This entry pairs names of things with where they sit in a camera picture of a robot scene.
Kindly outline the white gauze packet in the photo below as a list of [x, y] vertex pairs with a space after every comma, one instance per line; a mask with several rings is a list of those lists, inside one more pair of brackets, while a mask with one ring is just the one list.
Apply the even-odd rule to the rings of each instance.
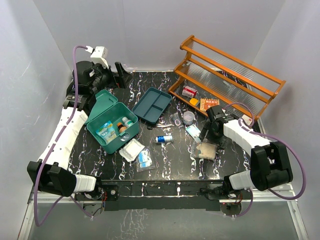
[[119, 154], [125, 158], [125, 160], [130, 163], [133, 162], [139, 153], [145, 148], [136, 139], [131, 139], [122, 149], [119, 150]]

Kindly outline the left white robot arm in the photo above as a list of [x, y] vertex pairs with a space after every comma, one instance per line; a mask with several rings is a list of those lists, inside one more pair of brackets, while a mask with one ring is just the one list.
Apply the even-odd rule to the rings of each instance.
[[107, 103], [114, 105], [117, 102], [116, 98], [108, 96], [107, 90], [124, 89], [132, 79], [132, 75], [120, 62], [116, 62], [115, 67], [116, 72], [113, 72], [92, 61], [76, 63], [54, 134], [39, 159], [30, 161], [27, 166], [35, 193], [41, 191], [69, 197], [86, 192], [93, 200], [103, 195], [104, 188], [98, 177], [73, 174], [68, 166], [71, 151], [89, 117], [98, 113], [99, 106], [106, 106]]

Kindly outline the beige cotton ball bag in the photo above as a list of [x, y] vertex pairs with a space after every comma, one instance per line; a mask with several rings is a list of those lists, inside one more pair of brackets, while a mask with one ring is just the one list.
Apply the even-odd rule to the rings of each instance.
[[207, 142], [194, 142], [191, 146], [192, 158], [206, 159], [213, 161], [216, 158], [217, 146]]

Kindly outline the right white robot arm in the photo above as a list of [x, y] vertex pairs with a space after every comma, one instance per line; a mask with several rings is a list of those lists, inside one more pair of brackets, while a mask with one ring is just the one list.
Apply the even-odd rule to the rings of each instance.
[[279, 141], [270, 141], [245, 125], [242, 119], [225, 114], [219, 105], [206, 110], [208, 119], [200, 132], [200, 140], [208, 140], [221, 149], [231, 140], [250, 157], [250, 169], [223, 179], [220, 192], [233, 199], [242, 189], [265, 191], [290, 183], [293, 172], [286, 146]]

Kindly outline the blue cotton swab bag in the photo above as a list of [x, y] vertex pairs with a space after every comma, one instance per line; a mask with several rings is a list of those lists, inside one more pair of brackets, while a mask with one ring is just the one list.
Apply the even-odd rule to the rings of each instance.
[[114, 125], [111, 121], [108, 121], [99, 127], [96, 134], [102, 138], [106, 144], [109, 144], [117, 137]]

